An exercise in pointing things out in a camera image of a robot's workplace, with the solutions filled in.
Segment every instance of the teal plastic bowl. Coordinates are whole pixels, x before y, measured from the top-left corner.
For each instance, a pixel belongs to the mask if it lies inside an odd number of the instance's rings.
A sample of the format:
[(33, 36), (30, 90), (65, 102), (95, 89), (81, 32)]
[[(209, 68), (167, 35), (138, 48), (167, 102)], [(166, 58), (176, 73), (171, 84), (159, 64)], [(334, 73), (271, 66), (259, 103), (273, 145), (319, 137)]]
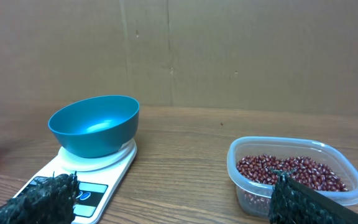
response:
[(93, 158), (120, 150), (137, 131), (139, 102), (109, 95), (81, 100), (57, 111), (48, 122), (59, 143), (76, 156)]

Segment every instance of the white digital scale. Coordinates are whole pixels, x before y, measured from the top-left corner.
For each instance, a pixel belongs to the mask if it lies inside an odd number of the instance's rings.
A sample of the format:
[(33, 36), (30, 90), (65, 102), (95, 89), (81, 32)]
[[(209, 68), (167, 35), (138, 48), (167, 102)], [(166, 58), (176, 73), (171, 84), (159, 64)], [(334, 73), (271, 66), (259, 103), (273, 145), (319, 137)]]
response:
[(136, 143), (131, 139), (111, 155), (98, 158), (82, 158), (61, 147), (58, 155), (36, 173), (20, 191), (18, 197), (36, 186), (35, 180), (43, 180), (60, 174), (77, 171), (80, 181), (78, 203), (74, 207), (74, 224), (97, 223), (114, 191), (131, 166), (137, 152)]

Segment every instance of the brown wall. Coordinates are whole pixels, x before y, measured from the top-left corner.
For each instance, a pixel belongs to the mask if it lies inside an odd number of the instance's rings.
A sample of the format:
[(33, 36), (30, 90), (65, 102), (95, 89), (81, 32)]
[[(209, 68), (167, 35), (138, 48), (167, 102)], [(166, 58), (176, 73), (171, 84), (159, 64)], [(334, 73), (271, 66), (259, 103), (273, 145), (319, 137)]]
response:
[(0, 0), (0, 101), (358, 114), (358, 0)]

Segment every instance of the clear plastic container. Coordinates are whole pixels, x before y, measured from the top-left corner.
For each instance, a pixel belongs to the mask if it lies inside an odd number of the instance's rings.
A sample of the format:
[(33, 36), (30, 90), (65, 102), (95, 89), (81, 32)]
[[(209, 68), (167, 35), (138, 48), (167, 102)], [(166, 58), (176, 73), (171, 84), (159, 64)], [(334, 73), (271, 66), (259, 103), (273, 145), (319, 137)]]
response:
[(273, 186), (253, 182), (243, 177), (236, 169), (236, 163), (244, 156), (260, 154), (283, 159), (309, 156), (316, 162), (327, 164), (346, 184), (349, 191), (318, 192), (341, 205), (358, 203), (358, 171), (338, 150), (313, 140), (250, 136), (235, 140), (227, 153), (227, 171), (236, 184), (237, 197), (245, 212), (260, 217), (267, 217), (269, 213)]

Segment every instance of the table surface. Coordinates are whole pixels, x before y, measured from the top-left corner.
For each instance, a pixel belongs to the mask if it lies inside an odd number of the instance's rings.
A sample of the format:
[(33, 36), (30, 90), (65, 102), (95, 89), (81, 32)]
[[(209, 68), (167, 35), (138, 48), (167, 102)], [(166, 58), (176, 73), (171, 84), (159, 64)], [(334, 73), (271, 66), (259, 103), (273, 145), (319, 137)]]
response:
[[(0, 205), (57, 155), (47, 121), (65, 104), (0, 102)], [(325, 142), (358, 170), (358, 117), (143, 106), (138, 155), (100, 223), (267, 223), (239, 208), (227, 174), (242, 136)]]

